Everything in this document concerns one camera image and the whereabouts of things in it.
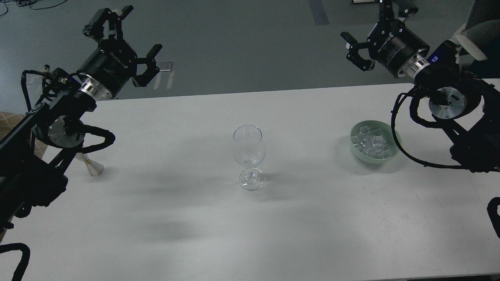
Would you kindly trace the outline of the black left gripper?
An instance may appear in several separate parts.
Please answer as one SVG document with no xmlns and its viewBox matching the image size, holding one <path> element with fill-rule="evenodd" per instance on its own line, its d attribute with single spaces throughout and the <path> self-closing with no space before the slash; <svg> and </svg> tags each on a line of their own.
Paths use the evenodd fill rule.
<svg viewBox="0 0 500 281">
<path fill-rule="evenodd" d="M 77 75 L 100 82 L 110 98 L 116 98 L 131 78 L 134 87 L 146 87 L 160 72 L 155 57 L 163 48 L 161 43 L 154 44 L 145 57 L 136 58 L 136 52 L 123 39 L 122 21 L 133 10 L 132 5 L 115 11 L 100 9 L 82 30 L 84 36 L 99 45 L 77 70 Z M 145 71 L 136 75 L 136 65 L 145 65 Z"/>
</svg>

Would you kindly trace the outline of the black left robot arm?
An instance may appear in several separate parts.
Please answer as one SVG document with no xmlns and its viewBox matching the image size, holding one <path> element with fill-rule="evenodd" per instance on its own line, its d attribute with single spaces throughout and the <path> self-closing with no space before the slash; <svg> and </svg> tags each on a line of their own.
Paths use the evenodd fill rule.
<svg viewBox="0 0 500 281">
<path fill-rule="evenodd" d="M 65 171 L 78 154 L 112 145 L 115 135 L 81 121 L 101 98 L 113 99 L 131 80 L 146 87 L 160 72 L 155 56 L 161 44 L 139 57 L 123 38 L 122 22 L 131 13 L 98 10 L 83 34 L 98 48 L 75 73 L 63 69 L 25 70 L 21 88 L 25 117 L 1 140 L 1 236 L 14 227 L 14 217 L 27 217 L 32 207 L 49 206 L 65 190 Z"/>
</svg>

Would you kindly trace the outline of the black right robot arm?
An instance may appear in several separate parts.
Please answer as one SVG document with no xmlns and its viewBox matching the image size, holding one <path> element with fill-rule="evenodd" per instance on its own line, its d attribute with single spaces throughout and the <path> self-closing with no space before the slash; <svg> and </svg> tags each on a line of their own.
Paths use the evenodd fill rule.
<svg viewBox="0 0 500 281">
<path fill-rule="evenodd" d="M 471 55 L 477 62 L 488 56 L 481 47 L 485 34 L 467 37 L 470 30 L 482 27 L 494 30 L 499 25 L 499 4 L 475 0 L 483 7 L 482 19 L 470 15 L 454 35 L 443 41 L 433 53 L 430 46 L 409 30 L 405 20 L 418 12 L 411 0 L 379 0 L 378 21 L 359 42 L 348 32 L 346 58 L 362 71 L 371 71 L 375 63 L 383 65 L 395 78 L 408 76 L 414 87 L 398 95 L 391 111 L 390 130 L 396 147 L 409 159 L 424 167 L 468 170 L 472 173 L 499 171 L 499 91 L 480 76 L 462 68 L 459 58 Z M 410 118 L 425 128 L 443 130 L 451 140 L 451 158 L 456 165 L 436 164 L 413 157 L 401 145 L 395 131 L 398 111 L 410 97 Z"/>
</svg>

